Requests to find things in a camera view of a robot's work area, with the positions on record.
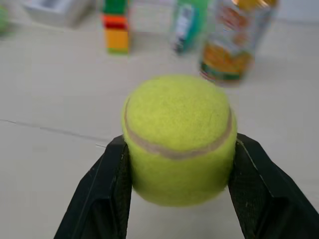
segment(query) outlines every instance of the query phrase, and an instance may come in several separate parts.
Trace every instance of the bottle label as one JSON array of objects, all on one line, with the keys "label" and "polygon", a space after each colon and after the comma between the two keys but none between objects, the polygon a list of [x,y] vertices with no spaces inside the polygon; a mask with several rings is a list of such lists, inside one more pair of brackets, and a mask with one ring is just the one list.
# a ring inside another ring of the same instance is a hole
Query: bottle label
[{"label": "bottle label", "polygon": [[243,75],[273,9],[264,0],[217,0],[215,31],[205,43],[202,73],[208,78]]}]

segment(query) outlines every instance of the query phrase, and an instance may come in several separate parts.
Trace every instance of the stacked blocks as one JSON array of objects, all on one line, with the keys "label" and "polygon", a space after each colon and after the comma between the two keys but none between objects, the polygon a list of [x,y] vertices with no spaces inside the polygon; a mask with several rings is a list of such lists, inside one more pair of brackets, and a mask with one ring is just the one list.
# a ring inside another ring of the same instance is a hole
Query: stacked blocks
[{"label": "stacked blocks", "polygon": [[102,22],[108,51],[127,54],[129,52],[127,0],[107,0],[103,9]]}]

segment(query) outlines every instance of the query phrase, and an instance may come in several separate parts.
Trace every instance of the tennis ball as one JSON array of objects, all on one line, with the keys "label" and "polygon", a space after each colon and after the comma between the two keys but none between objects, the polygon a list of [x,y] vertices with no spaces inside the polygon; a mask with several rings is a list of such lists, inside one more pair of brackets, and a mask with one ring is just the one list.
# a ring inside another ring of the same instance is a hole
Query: tennis ball
[{"label": "tennis ball", "polygon": [[214,84],[184,75],[146,81],[127,98],[122,127],[133,188],[145,200],[189,206],[227,185],[237,124]]}]

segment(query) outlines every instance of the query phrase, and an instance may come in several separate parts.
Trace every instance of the white table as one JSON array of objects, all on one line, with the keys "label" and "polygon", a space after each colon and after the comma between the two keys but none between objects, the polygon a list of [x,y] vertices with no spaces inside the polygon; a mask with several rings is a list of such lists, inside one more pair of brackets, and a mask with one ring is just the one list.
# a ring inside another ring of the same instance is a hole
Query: white table
[{"label": "white table", "polygon": [[[198,75],[198,54],[174,56],[162,29],[136,33],[130,56],[107,55],[98,21],[78,30],[22,25],[0,41],[1,238],[53,238],[79,180],[103,153],[96,144],[121,134],[126,96],[156,75]],[[276,22],[246,81],[226,89],[239,131],[261,143],[317,210],[318,39],[319,26]],[[135,238],[243,236],[225,192],[188,209],[133,194],[128,239]]]}]

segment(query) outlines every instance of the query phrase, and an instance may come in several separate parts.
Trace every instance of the white box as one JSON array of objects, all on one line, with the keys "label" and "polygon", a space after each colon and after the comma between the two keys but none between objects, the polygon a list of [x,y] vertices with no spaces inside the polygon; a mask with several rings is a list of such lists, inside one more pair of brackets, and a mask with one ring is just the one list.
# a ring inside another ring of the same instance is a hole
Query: white box
[{"label": "white box", "polygon": [[91,2],[91,0],[26,0],[22,5],[33,20],[64,27],[72,26]]}]

